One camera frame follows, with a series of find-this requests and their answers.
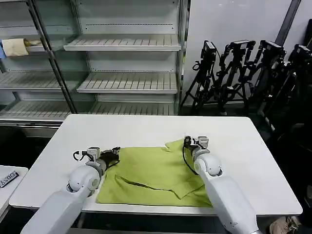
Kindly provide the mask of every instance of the green shirt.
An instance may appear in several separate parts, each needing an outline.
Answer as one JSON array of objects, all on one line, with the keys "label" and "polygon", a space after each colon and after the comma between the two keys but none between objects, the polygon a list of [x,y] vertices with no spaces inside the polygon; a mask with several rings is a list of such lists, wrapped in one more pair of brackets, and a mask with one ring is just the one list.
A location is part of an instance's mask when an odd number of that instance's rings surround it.
[{"label": "green shirt", "polygon": [[[182,147],[178,140],[166,147],[120,149],[120,163],[107,170],[97,203],[212,207],[202,179],[185,164]],[[187,149],[185,157],[193,167]]]}]

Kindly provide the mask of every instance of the beige cloth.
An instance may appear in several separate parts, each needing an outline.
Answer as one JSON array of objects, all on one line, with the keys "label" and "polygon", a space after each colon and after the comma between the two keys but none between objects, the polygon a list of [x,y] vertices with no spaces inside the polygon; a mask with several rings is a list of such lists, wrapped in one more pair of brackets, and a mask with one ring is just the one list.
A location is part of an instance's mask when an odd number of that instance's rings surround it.
[{"label": "beige cloth", "polygon": [[7,57],[28,55],[23,38],[2,40],[2,45]]}]

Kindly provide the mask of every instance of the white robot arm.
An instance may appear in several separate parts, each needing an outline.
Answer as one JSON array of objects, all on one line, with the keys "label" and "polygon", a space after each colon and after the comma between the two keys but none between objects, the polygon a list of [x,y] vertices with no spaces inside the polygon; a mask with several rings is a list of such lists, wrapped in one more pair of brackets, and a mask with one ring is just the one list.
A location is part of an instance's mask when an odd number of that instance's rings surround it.
[{"label": "white robot arm", "polygon": [[256,214],[238,184],[222,171],[219,158],[208,148],[208,138],[185,138],[192,152],[195,171],[204,181],[207,195],[226,230],[232,234],[261,234]]},{"label": "white robot arm", "polygon": [[[251,204],[236,182],[222,171],[220,160],[207,149],[208,138],[187,136],[184,147],[191,150],[195,171],[204,181],[209,199],[225,229],[232,234],[262,234]],[[91,147],[91,150],[99,152],[99,148]],[[116,160],[114,157],[118,152],[118,148],[108,151],[108,161]],[[67,188],[52,194],[21,234],[65,234],[80,214],[86,198],[98,188],[103,170],[109,165],[107,161],[105,163],[106,166],[89,161],[74,170]]]},{"label": "white robot arm", "polygon": [[95,165],[88,162],[75,169],[67,188],[53,193],[21,234],[65,234],[81,213],[86,198],[99,186],[102,175]]}]

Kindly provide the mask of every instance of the empty shelf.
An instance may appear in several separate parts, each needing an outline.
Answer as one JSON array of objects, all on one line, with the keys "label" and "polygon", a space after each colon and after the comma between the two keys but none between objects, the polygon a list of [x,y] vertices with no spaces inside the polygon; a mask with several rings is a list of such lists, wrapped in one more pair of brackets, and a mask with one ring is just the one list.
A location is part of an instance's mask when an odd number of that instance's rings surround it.
[{"label": "empty shelf", "polygon": [[[66,82],[70,90],[74,89],[78,82]],[[61,92],[59,83],[53,72],[6,72],[0,74],[0,90],[18,91],[44,91]]]},{"label": "empty shelf", "polygon": [[164,103],[97,102],[89,114],[173,116],[174,106]]},{"label": "empty shelf", "polygon": [[28,52],[44,52],[45,51],[42,45],[27,46],[26,50]]},{"label": "empty shelf", "polygon": [[19,101],[0,112],[0,119],[63,121],[71,111],[65,101]]},{"label": "empty shelf", "polygon": [[176,94],[174,73],[93,72],[77,88],[79,93]]},{"label": "empty shelf", "polygon": [[17,1],[25,1],[25,0],[0,0],[1,2],[17,2]]},{"label": "empty shelf", "polygon": [[68,51],[179,51],[176,34],[82,35],[64,46]]}]

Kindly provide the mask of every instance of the white table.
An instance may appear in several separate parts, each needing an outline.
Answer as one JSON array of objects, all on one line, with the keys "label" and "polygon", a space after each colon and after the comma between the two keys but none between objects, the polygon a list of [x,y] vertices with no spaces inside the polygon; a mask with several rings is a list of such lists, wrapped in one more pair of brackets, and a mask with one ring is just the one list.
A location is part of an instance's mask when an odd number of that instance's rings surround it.
[{"label": "white table", "polygon": [[19,185],[19,183],[22,181],[22,179],[28,172],[28,169],[24,167],[10,167],[0,165],[0,179],[3,179],[13,171],[16,171],[19,176],[8,185],[6,185],[4,188],[0,188],[0,222],[3,220],[6,213],[8,212],[10,196]]},{"label": "white table", "polygon": [[[70,115],[10,199],[14,207],[38,208],[68,183],[83,162],[73,152],[98,146],[158,147],[187,135],[209,137],[209,150],[237,181],[258,215],[298,215],[302,208],[263,142],[246,117],[177,117]],[[85,212],[210,215],[212,208],[96,204],[98,191],[87,198]]]}]

